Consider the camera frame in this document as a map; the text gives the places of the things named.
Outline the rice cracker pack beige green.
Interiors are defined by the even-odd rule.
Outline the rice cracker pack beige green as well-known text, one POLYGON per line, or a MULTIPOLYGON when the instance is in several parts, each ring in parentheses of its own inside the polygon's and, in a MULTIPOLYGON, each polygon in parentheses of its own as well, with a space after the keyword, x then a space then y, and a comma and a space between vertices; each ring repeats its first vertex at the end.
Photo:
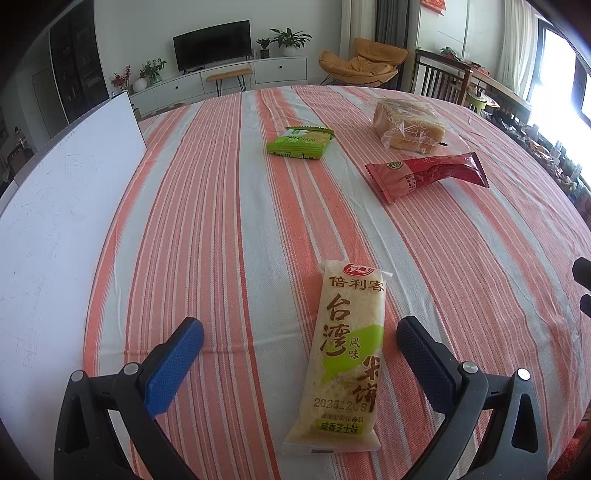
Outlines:
POLYGON ((300 409, 287 452, 377 451, 388 272, 322 262, 322 292, 300 409))

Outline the red snack packet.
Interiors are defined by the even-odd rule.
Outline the red snack packet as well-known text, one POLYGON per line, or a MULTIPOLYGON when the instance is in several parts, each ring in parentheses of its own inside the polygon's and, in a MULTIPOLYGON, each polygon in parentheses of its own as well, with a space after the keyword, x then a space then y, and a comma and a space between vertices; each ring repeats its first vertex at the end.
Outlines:
POLYGON ((367 164, 366 170, 388 203, 394 203, 399 198, 446 178, 489 187, 475 152, 367 164))

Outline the bagged sliced bread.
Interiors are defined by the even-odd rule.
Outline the bagged sliced bread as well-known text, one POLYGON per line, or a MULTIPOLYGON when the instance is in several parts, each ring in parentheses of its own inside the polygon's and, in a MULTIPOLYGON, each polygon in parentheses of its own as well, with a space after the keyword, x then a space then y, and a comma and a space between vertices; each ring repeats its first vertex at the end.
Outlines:
POLYGON ((446 123, 433 107, 415 100, 379 100, 373 125, 385 147, 421 154, 430 153, 447 133, 446 123))

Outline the green snack packet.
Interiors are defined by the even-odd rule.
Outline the green snack packet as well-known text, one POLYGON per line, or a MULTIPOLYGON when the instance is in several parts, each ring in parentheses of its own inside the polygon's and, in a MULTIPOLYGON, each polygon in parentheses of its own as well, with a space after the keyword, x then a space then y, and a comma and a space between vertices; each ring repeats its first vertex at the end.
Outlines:
POLYGON ((266 145, 270 155, 297 159, 322 158, 335 132, 320 126, 290 126, 283 135, 266 145))

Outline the white curtain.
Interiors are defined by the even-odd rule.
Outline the white curtain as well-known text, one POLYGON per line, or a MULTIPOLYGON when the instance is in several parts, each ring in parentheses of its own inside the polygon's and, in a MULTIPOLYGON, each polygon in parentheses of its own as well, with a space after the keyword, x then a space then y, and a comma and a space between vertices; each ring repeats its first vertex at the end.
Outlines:
POLYGON ((503 19, 497 79, 525 99, 533 79, 539 15, 527 1, 505 0, 503 19))

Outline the white cardboard box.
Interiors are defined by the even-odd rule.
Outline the white cardboard box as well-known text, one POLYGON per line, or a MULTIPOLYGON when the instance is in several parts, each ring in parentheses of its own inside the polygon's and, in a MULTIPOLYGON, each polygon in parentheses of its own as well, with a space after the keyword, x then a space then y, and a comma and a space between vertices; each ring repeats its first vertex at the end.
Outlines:
POLYGON ((145 151, 119 94, 51 139, 1 199, 1 419, 40 476, 52 471, 65 386, 82 365, 103 243, 145 151))

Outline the dark wooden chair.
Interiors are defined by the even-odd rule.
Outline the dark wooden chair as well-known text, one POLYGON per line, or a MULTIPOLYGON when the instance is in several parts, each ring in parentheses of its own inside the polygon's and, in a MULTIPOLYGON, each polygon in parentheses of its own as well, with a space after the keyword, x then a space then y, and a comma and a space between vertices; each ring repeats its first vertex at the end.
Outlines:
POLYGON ((462 62, 417 48, 411 92, 463 105, 473 73, 462 62))

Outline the striped orange white tablecloth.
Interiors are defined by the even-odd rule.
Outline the striped orange white tablecloth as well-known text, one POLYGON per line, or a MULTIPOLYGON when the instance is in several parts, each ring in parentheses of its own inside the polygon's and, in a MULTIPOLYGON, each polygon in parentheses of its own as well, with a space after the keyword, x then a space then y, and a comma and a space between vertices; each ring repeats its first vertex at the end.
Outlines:
POLYGON ((447 102, 455 147, 489 187, 445 179, 384 201, 366 170, 401 153, 370 121, 377 92, 294 86, 143 120, 146 152, 97 265, 83 351, 91 375, 142 360, 186 317, 205 342, 160 424, 202 479, 398 479, 440 424, 396 345, 407 315, 459 359, 533 377, 558 460, 590 400, 590 322, 573 262, 575 206, 521 147, 447 102), (321 159, 270 155, 290 126, 335 132, 321 159), (322 290, 320 265, 389 272, 374 453, 290 457, 322 290))

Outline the orange lounge chair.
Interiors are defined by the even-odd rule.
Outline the orange lounge chair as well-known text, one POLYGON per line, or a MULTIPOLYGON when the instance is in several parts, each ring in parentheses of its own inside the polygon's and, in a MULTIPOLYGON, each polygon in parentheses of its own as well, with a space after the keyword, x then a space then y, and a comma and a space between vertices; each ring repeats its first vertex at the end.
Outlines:
POLYGON ((353 41, 355 55, 346 60, 327 50, 318 57, 318 65, 328 80, 353 86, 379 87, 391 81, 408 58, 404 48, 368 39, 353 41))

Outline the red flower arrangement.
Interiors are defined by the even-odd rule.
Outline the red flower arrangement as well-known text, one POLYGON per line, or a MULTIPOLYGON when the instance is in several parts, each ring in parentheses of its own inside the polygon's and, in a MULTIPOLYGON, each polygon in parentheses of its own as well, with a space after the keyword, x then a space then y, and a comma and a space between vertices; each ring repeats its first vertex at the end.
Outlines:
POLYGON ((126 65, 122 73, 115 72, 110 79, 111 85, 119 92, 128 91, 130 87, 131 67, 126 65))

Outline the potted green plant right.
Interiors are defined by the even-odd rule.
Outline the potted green plant right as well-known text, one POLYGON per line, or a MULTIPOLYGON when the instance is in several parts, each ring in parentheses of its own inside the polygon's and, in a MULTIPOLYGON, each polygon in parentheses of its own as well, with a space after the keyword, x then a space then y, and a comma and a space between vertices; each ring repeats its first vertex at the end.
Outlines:
POLYGON ((312 35, 303 31, 294 31, 290 28, 280 30, 273 28, 273 40, 277 48, 283 52, 284 56, 296 56, 311 41, 312 35))

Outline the white TV cabinet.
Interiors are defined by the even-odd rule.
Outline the white TV cabinet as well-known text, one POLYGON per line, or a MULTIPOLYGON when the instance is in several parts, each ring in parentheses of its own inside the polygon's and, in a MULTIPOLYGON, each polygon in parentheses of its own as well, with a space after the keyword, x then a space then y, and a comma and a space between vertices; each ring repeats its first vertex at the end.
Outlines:
POLYGON ((179 104, 249 90, 308 83, 304 56, 240 61, 163 80, 130 96, 141 118, 179 104))

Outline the green plant white vase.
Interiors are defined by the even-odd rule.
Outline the green plant white vase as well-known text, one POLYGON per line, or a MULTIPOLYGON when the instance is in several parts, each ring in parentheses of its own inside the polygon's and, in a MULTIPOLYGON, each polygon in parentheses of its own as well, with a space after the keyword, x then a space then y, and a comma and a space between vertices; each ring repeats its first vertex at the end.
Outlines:
POLYGON ((162 80, 161 71, 164 69, 166 61, 161 58, 148 60, 140 69, 137 80, 132 85, 134 93, 138 93, 147 87, 154 85, 162 80))

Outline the small potted plant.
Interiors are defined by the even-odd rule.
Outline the small potted plant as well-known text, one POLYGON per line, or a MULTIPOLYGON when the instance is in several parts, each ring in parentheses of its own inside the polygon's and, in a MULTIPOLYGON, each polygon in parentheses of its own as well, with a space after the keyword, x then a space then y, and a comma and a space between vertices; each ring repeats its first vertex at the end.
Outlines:
POLYGON ((270 57, 270 38, 259 38, 256 44, 259 45, 259 58, 267 59, 270 57))

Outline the wooden stool hairpin legs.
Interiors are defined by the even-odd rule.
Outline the wooden stool hairpin legs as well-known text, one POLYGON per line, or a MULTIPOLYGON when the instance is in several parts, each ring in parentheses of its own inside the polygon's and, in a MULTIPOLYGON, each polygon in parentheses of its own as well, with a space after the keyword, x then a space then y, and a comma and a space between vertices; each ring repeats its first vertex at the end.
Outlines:
POLYGON ((217 96, 221 96, 223 93, 223 82, 225 80, 235 81, 238 84, 239 91, 244 92, 246 90, 245 77, 252 75, 252 73, 252 67, 244 67, 209 75, 205 81, 207 83, 214 83, 217 96))

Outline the dark glass cabinet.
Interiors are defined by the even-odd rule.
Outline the dark glass cabinet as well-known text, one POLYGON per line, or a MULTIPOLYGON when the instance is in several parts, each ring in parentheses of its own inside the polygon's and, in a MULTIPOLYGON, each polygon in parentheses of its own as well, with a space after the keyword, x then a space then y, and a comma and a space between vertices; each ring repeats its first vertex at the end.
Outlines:
POLYGON ((95 35, 94 2, 81 1, 49 29, 57 93, 68 123, 109 97, 95 35))

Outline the black television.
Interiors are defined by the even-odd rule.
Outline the black television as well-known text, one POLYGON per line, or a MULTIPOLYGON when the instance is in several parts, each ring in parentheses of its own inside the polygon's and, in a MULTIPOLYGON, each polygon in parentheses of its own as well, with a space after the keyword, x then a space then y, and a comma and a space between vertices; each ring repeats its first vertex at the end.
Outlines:
POLYGON ((184 72, 252 53, 249 20, 193 30, 173 39, 177 68, 184 72))

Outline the red wall decoration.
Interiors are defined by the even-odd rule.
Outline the red wall decoration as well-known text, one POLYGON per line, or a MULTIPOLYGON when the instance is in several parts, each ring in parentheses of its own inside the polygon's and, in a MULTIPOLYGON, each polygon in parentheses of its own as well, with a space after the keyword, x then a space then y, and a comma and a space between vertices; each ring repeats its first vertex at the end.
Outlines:
POLYGON ((421 0, 421 5, 433 12, 442 15, 446 11, 446 1, 445 0, 421 0))

